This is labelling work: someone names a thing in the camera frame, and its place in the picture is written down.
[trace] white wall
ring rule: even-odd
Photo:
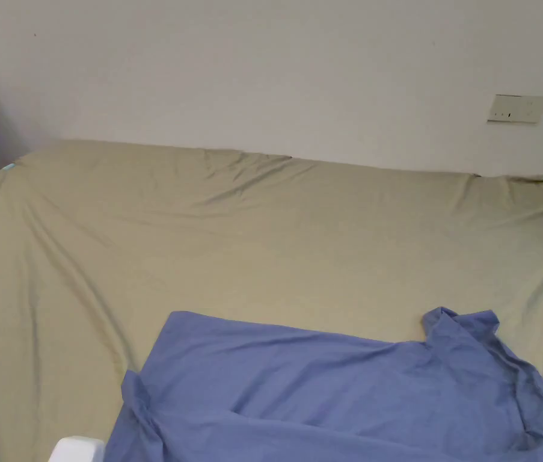
[[[0,0],[0,166],[56,138],[543,174],[543,0]]]

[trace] electrical outlet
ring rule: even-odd
[[[489,122],[536,124],[543,115],[543,96],[496,95]]]

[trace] mattress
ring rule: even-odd
[[[543,375],[543,180],[98,142],[26,155],[0,171],[0,460],[107,440],[172,311],[401,341],[437,306],[495,311]]]

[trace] blue fabric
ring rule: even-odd
[[[105,460],[543,462],[543,380],[498,325],[439,308],[388,343],[174,312]]]

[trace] beige bed sheet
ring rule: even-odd
[[[543,182],[68,142],[0,171],[0,461],[107,439],[172,310],[422,339],[493,309],[543,374]]]

